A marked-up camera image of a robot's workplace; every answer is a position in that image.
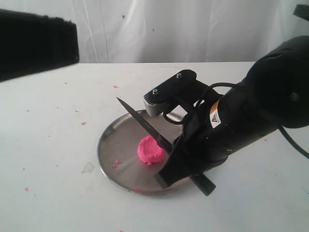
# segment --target white curtain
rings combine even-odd
[[[81,62],[255,61],[309,35],[309,0],[0,0],[0,8],[77,24]]]

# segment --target pink play dough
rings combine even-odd
[[[158,146],[155,139],[150,135],[140,141],[137,153],[140,160],[148,165],[161,162],[165,157],[165,151]]]

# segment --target white tabletop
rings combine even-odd
[[[252,64],[78,64],[0,83],[0,231],[308,231],[309,160],[279,132],[207,172],[217,186],[209,197],[192,183],[141,196],[100,170],[98,140],[126,113],[116,97],[142,109],[143,95],[177,71],[236,83]],[[309,150],[308,129],[290,133]]]

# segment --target screw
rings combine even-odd
[[[292,101],[298,101],[299,100],[299,95],[295,92],[291,93],[291,99]]]
[[[154,88],[154,89],[153,89],[153,94],[154,94],[154,95],[157,95],[158,93],[159,93],[158,90],[157,90],[156,88]]]

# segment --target stainless steel plate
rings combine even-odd
[[[160,134],[170,142],[181,133],[182,127],[168,123],[163,116],[150,117],[145,110],[138,111]],[[180,115],[170,113],[173,120],[181,120]],[[147,165],[138,155],[137,148],[142,138],[148,133],[135,119],[126,114],[115,120],[103,132],[98,144],[98,159],[103,173],[114,184],[130,192],[144,195],[156,195],[176,190],[188,179],[183,179],[162,189],[154,179],[154,174],[161,170],[169,156],[164,161]],[[117,168],[112,168],[119,160]]]

